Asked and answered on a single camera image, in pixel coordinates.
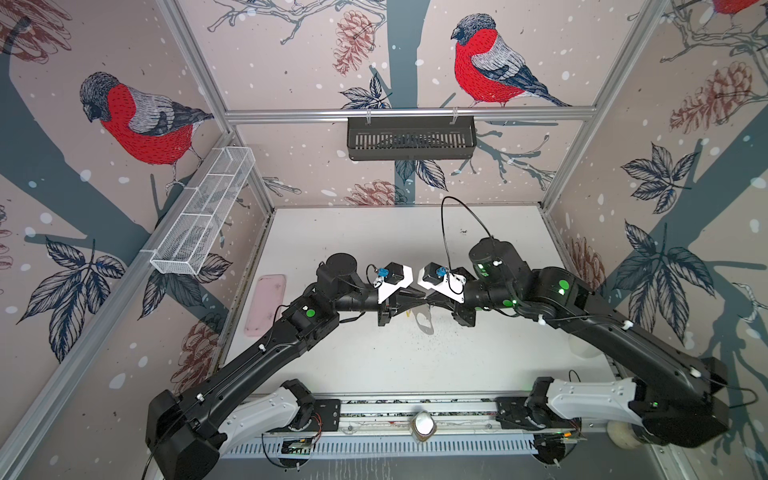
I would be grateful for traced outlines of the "silver metal keyring carabiner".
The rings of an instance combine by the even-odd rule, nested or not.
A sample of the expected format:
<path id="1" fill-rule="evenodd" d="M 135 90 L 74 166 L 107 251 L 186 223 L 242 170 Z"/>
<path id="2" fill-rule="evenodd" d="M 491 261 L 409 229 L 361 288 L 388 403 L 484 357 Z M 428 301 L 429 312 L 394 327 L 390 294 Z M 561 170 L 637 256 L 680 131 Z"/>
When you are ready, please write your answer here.
<path id="1" fill-rule="evenodd" d="M 413 309 L 413 314 L 418 329 L 425 335 L 433 335 L 434 325 L 432 322 L 431 307 L 429 305 L 421 305 Z"/>

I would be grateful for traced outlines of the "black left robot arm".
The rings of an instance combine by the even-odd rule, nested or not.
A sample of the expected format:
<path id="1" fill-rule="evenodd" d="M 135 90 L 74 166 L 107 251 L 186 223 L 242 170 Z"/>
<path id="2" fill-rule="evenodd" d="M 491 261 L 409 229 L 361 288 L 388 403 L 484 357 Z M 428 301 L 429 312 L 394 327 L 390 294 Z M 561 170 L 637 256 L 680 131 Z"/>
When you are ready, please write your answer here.
<path id="1" fill-rule="evenodd" d="M 180 394 L 165 390 L 148 407 L 146 444 L 167 479 L 202 479 L 215 466 L 229 439 L 225 420 L 253 391 L 288 363 L 327 337 L 341 313 L 395 315 L 398 295 L 419 301 L 410 267 L 395 262 L 367 285 L 357 261 L 336 253 L 316 270 L 316 282 L 287 306 L 276 309 L 270 329 L 221 370 Z"/>

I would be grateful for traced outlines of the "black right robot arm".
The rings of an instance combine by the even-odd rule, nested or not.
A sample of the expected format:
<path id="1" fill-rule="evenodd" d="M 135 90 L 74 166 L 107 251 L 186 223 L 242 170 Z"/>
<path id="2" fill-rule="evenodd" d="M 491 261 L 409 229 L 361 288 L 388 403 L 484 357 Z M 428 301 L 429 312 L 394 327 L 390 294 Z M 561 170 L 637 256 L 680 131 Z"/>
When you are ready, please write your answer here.
<path id="1" fill-rule="evenodd" d="M 432 305 L 465 326 L 474 325 L 478 310 L 512 309 L 581 339 L 631 374 L 607 383 L 537 378 L 524 403 L 532 428 L 547 428 L 553 418 L 602 419 L 637 425 L 661 444 L 686 448 L 728 431 L 729 407 L 716 396 L 726 385 L 720 360 L 667 345 L 568 271 L 530 268 L 509 242 L 484 238 L 469 259 L 471 271 L 435 263 L 420 271 Z"/>

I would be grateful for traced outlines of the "round silver knob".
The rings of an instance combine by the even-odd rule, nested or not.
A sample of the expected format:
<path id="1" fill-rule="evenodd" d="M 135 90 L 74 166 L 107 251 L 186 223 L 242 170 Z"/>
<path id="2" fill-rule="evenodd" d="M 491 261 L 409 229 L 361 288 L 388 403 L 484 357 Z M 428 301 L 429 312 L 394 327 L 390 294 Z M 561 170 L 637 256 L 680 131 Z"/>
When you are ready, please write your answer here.
<path id="1" fill-rule="evenodd" d="M 437 431 L 436 422 L 428 411 L 416 413 L 411 417 L 409 425 L 412 436 L 418 442 L 426 442 Z"/>

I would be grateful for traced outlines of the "white ceramic mug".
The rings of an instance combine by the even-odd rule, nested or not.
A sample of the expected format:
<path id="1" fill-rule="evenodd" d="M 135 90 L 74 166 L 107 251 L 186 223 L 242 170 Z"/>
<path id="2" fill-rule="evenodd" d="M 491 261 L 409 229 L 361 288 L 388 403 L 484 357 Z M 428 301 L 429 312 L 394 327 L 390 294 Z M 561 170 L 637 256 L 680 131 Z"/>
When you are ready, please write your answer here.
<path id="1" fill-rule="evenodd" d="M 599 349 L 575 335 L 568 337 L 568 345 L 571 352 L 581 359 L 596 358 L 602 354 Z"/>

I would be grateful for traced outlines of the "pink rectangular tray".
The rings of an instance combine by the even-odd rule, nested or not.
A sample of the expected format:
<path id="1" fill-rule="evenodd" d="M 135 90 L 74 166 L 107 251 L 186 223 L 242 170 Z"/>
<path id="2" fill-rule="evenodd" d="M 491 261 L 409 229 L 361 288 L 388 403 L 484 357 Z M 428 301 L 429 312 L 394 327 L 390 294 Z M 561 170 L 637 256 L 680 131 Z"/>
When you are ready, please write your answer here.
<path id="1" fill-rule="evenodd" d="M 283 304 L 285 289 L 283 274 L 258 278 L 243 330 L 246 337 L 260 338 L 270 329 L 275 312 Z"/>

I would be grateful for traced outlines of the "dark grey hanging shelf basket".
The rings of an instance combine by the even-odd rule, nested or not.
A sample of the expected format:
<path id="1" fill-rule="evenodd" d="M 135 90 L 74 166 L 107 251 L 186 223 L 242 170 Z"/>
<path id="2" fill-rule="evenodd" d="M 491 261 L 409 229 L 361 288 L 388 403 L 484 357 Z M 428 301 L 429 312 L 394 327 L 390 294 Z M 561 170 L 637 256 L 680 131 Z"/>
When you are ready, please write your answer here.
<path id="1" fill-rule="evenodd" d="M 473 156 L 472 116 L 351 118 L 348 156 L 354 161 L 464 160 Z"/>

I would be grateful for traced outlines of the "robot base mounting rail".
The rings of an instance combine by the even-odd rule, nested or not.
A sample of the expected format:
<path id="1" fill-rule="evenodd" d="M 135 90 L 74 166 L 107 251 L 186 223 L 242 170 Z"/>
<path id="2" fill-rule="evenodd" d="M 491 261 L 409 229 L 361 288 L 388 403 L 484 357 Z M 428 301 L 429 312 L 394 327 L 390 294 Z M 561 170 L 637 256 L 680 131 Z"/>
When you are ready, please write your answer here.
<path id="1" fill-rule="evenodd" d="M 531 455 L 557 465 L 583 440 L 579 420 L 534 414 L 524 397 L 315 397 L 280 389 L 239 406 L 221 428 L 225 459 L 283 469 L 312 460 Z"/>

